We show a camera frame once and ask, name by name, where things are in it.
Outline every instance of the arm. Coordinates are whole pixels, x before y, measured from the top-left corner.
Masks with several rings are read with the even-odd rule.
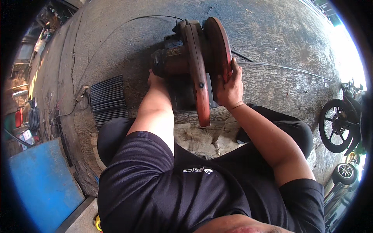
[[[267,163],[273,168],[278,186],[301,178],[315,180],[296,142],[283,130],[242,101],[242,67],[232,59],[233,73],[224,84],[219,77],[217,97],[245,130]]]
[[[151,132],[160,137],[174,154],[174,119],[170,95],[167,92],[164,79],[153,74],[151,70],[149,72],[149,91],[139,106],[136,120],[128,134],[136,131]]]

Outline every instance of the label on saw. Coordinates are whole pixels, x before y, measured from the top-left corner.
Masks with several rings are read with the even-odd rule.
[[[180,48],[170,48],[169,50],[167,50],[166,57],[180,55],[180,54],[181,54]]]

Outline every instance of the chop saw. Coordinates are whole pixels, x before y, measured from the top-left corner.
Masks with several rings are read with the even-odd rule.
[[[197,111],[201,127],[210,125],[210,108],[216,104],[217,76],[227,82],[232,75],[232,53],[221,22],[209,17],[180,21],[174,34],[163,39],[164,49],[151,55],[155,75],[166,79],[172,108]]]

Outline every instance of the bundle of steel rods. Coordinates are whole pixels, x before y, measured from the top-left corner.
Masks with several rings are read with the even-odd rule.
[[[123,76],[92,85],[91,105],[97,131],[111,119],[128,117],[123,96]]]
[[[37,130],[40,127],[39,109],[33,107],[28,113],[28,128],[31,131]]]

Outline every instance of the man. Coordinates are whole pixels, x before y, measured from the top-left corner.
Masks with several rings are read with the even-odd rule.
[[[133,122],[114,119],[98,136],[108,165],[98,212],[109,232],[324,232],[324,188],[306,158],[312,132],[300,120],[242,101],[242,68],[217,96],[247,134],[247,144],[213,160],[173,139],[164,80],[150,70],[150,89]]]

